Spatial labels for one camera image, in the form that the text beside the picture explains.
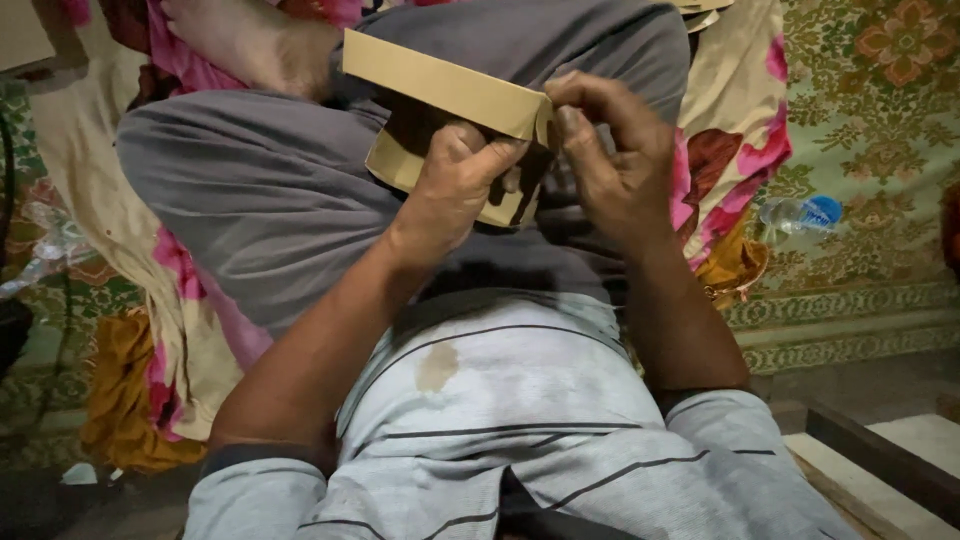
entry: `gray shirt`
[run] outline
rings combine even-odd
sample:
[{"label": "gray shirt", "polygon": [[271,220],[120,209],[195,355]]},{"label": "gray shirt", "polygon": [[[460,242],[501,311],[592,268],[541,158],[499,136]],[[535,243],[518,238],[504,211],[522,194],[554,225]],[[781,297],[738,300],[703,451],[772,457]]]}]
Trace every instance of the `gray shirt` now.
[{"label": "gray shirt", "polygon": [[507,478],[537,509],[646,540],[857,538],[762,400],[705,392],[663,418],[612,309],[582,295],[470,291],[411,308],[338,431],[329,479],[290,458],[203,478],[185,538],[492,538]]}]

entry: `right hand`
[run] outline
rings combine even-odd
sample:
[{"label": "right hand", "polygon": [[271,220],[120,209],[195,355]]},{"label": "right hand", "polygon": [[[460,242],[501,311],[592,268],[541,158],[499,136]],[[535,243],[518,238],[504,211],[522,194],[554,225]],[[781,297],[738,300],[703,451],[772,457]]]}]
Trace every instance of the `right hand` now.
[{"label": "right hand", "polygon": [[[587,218],[624,254],[672,231],[673,129],[618,81],[573,71],[544,86]],[[593,129],[610,126],[610,155]]]}]

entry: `tan cardboard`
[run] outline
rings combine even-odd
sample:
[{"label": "tan cardboard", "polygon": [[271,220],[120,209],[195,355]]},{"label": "tan cardboard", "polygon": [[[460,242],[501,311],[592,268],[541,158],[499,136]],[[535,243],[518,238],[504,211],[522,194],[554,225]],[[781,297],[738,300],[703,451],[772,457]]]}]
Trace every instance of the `tan cardboard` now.
[{"label": "tan cardboard", "polygon": [[557,145],[551,126],[553,104],[546,94],[442,61],[376,37],[347,30],[344,73],[407,96],[394,101],[390,120],[367,154],[367,168],[382,182],[410,192],[430,137],[454,117],[498,134],[530,140],[518,164],[520,189],[507,193],[495,182],[478,221],[515,227],[533,216],[540,179],[553,162]]}]

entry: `wet stain on shirt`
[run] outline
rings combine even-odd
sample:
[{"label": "wet stain on shirt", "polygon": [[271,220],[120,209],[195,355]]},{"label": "wet stain on shirt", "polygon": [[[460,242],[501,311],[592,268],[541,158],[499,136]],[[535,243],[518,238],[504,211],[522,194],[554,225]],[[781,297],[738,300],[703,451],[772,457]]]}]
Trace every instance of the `wet stain on shirt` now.
[{"label": "wet stain on shirt", "polygon": [[460,369],[457,350],[448,343],[437,343],[417,368],[417,389],[420,392],[439,392]]}]

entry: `foot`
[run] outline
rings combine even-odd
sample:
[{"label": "foot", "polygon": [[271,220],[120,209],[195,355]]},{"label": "foot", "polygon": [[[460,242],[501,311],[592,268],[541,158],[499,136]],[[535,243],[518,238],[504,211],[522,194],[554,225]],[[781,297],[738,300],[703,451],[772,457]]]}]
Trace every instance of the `foot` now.
[{"label": "foot", "polygon": [[264,0],[163,0],[160,7],[174,36],[245,85],[324,95],[333,27],[294,20]]}]

